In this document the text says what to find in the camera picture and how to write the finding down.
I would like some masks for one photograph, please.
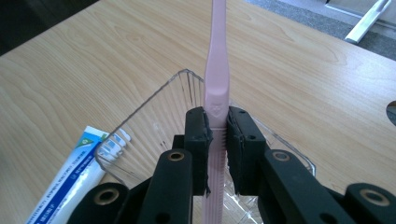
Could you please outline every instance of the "clear plastic container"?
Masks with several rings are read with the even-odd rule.
[[[148,179],[154,173],[160,155],[172,147],[174,135],[184,134],[186,112],[203,105],[203,93],[202,78],[188,69],[179,71],[97,148],[97,161],[130,189]],[[238,106],[233,101],[230,105]],[[264,124],[255,121],[270,148],[294,153],[315,175],[315,165],[306,156]],[[227,171],[224,190],[223,223],[262,223],[257,197],[236,196]],[[193,223],[201,223],[200,201],[201,197],[194,197]]]

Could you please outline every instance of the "blue and white toothpaste tube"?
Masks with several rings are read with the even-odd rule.
[[[67,222],[78,203],[105,174],[95,160],[94,152],[107,135],[89,126],[85,129],[26,223]]]

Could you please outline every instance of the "wood grain surface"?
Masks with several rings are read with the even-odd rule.
[[[318,180],[396,194],[396,62],[228,2],[231,96]],[[205,71],[210,1],[103,0],[0,58],[0,217],[28,218],[85,126],[112,131],[183,68]]]

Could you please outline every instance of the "black mechanical part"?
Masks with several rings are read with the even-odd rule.
[[[267,150],[262,172],[286,223],[355,223],[292,153]]]
[[[99,185],[85,195],[67,223],[114,223],[127,195],[128,188],[122,184],[105,183]]]
[[[173,148],[184,148],[184,134],[175,134],[174,141],[172,142]]]
[[[204,195],[207,185],[207,158],[209,145],[213,139],[208,118],[204,109],[199,106],[186,113],[184,149],[192,155],[193,194]]]
[[[120,209],[120,213],[114,223],[134,224],[140,214],[143,201],[145,200],[151,178],[143,181],[128,192],[127,199]]]
[[[192,221],[192,157],[184,149],[165,151],[148,186],[137,223]]]
[[[266,178],[260,183],[258,207],[263,223],[281,224],[287,223],[285,214],[280,207],[275,194],[271,191]]]
[[[342,204],[358,223],[396,223],[396,197],[378,186],[349,185]]]
[[[230,106],[226,147],[235,193],[258,195],[262,178],[259,161],[269,147],[247,111]]]

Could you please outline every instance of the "toothbrush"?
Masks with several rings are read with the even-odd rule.
[[[229,110],[230,71],[226,46],[226,0],[212,2],[212,28],[205,70],[204,110],[213,132],[209,147],[208,186],[203,198],[203,223],[218,224],[222,219],[225,134]]]

